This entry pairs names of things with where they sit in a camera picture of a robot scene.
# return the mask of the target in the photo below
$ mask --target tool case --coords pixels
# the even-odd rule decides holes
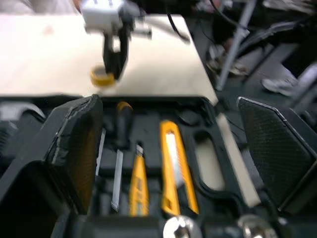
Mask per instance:
[[[14,157],[0,174],[3,231],[52,238],[162,237],[169,217],[161,209],[159,124],[170,120],[181,132],[199,207],[199,214],[192,219],[203,237],[246,237],[237,221],[248,214],[270,222],[281,237],[297,237],[294,232],[290,233],[292,236],[284,235],[286,228],[278,222],[276,209],[265,191],[259,191],[260,206],[250,208],[244,202],[216,123],[219,110],[206,98],[46,96],[0,98],[0,103],[3,101],[33,103],[48,117],[32,133],[15,135],[23,136],[23,141],[10,139],[2,148],[2,151],[11,148],[9,152],[1,152],[3,157],[7,154]],[[123,157],[119,211],[114,213],[110,205],[116,165],[114,117],[116,105],[121,101],[132,106],[134,119],[129,149]],[[17,122],[17,127],[23,131],[22,128],[35,121],[39,123],[34,118]],[[99,150],[102,129],[106,133],[103,149]],[[213,143],[225,181],[223,191],[210,189],[201,178],[195,147],[204,139]],[[138,143],[144,150],[149,214],[131,217],[129,189]],[[101,160],[95,175],[98,156]]]

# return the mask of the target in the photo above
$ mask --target screwdriver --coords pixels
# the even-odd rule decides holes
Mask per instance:
[[[131,130],[131,124],[133,119],[133,109],[127,102],[120,102],[117,105],[116,114],[116,142],[117,147],[117,159],[115,163],[114,171],[114,183],[111,207],[114,211],[118,212],[119,208],[119,196],[121,190],[121,175],[123,164],[123,152],[122,150],[129,148],[129,133]]]
[[[143,148],[137,145],[131,186],[130,186],[130,215],[146,216],[149,212],[149,193],[147,175],[143,157]]]

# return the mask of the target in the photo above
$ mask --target black plastic tool case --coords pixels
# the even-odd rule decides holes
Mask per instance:
[[[16,97],[0,98],[1,101],[28,101],[41,108],[49,115],[57,107],[77,97]],[[161,210],[162,199],[162,155],[160,150],[159,123],[163,120],[175,122],[183,139],[187,162],[195,187],[200,214],[197,219],[205,217],[225,217],[236,219],[249,213],[242,198],[235,173],[226,152],[224,142],[215,120],[215,110],[212,104],[203,97],[103,97],[104,118],[106,129],[104,149],[100,162],[99,175],[96,176],[95,188],[91,200],[89,214],[94,216],[129,216],[129,188],[135,159],[136,144],[141,142],[144,149],[146,173],[149,189],[149,220],[155,217],[164,220]],[[115,170],[116,149],[114,115],[116,105],[126,101],[133,107],[134,121],[130,134],[130,148],[123,151],[122,187],[118,214],[111,211],[113,176]],[[184,123],[182,113],[192,111],[197,115],[195,125]],[[217,158],[225,181],[224,191],[214,191],[208,188],[201,179],[195,146],[201,140],[209,138],[214,145]]]

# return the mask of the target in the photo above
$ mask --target shoe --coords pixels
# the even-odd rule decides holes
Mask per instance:
[[[206,63],[207,67],[215,74],[219,74],[222,70],[223,63],[226,59],[226,55],[219,56],[215,59],[211,59]],[[246,76],[248,75],[247,68],[238,60],[236,60],[231,69],[229,70],[231,75],[235,76]]]
[[[223,54],[224,54],[224,47],[222,45],[211,44],[209,46],[210,60],[215,60]]]
[[[262,86],[268,91],[280,93],[287,97],[292,95],[297,83],[298,81],[294,77],[286,77],[278,80],[265,78],[261,80]]]

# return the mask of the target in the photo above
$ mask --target cable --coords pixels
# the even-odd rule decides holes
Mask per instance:
[[[249,30],[249,31],[257,31],[257,30],[262,29],[262,28],[260,28],[260,27],[251,27],[251,26],[245,27],[245,26],[241,25],[240,23],[238,23],[238,22],[232,20],[231,18],[229,18],[229,17],[227,17],[225,14],[223,14],[221,11],[219,11],[218,8],[215,6],[213,0],[209,0],[209,1],[210,1],[210,3],[211,3],[212,7],[214,8],[214,10],[215,10],[220,16],[222,16],[223,19],[225,19],[225,20],[226,20],[227,22],[229,22],[230,24],[235,25],[235,26],[240,27],[240,28],[245,29],[245,30]]]
[[[238,128],[239,130],[244,132],[244,129],[242,129],[241,127],[239,127],[237,124],[233,123],[231,120],[229,120],[229,118],[227,118],[227,120],[229,121],[230,124],[232,124],[233,126],[235,126],[236,128]]]
[[[184,41],[186,41],[186,42],[190,42],[190,39],[189,39],[188,36],[181,34],[181,33],[177,30],[177,28],[176,28],[176,26],[175,26],[175,23],[174,23],[174,21],[173,21],[173,19],[172,19],[172,16],[171,16],[170,13],[169,13],[167,4],[165,4],[165,10],[166,10],[166,14],[167,14],[168,21],[169,21],[169,23],[170,23],[170,25],[171,25],[173,31],[174,31],[182,40],[184,40]]]
[[[203,28],[202,21],[201,21],[199,18],[197,18],[197,20],[198,20],[198,22],[199,22],[199,25],[200,25],[200,28],[201,28],[203,34],[206,36],[207,39],[209,39],[209,40],[215,45],[215,42],[213,41],[213,39],[210,38],[210,37],[205,33],[204,28]]]
[[[241,137],[238,136],[236,133],[234,133],[233,131],[231,131],[232,134],[234,134],[237,137],[237,142],[242,142],[243,140],[241,140]]]

